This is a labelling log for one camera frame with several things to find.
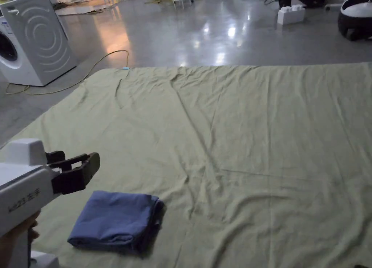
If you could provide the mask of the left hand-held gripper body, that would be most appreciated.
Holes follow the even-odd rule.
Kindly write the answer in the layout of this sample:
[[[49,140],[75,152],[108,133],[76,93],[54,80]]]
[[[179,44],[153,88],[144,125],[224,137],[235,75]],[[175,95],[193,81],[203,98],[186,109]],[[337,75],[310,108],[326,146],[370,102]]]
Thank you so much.
[[[52,179],[60,174],[50,168],[41,140],[18,139],[5,146],[0,164],[0,236],[4,237],[58,197]],[[31,229],[15,240],[10,268],[58,268],[58,257],[31,249]]]

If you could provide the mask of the person's left hand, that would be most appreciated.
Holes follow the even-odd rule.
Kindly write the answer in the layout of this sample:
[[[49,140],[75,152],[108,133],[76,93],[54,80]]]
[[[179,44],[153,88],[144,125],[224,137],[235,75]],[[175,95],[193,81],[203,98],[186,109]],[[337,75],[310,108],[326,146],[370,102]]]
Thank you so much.
[[[7,268],[12,258],[13,250],[17,239],[21,234],[31,228],[31,239],[34,240],[39,237],[39,234],[33,230],[38,225],[36,219],[41,211],[37,211],[32,216],[24,220],[22,223],[14,227],[11,231],[0,238],[0,267]]]

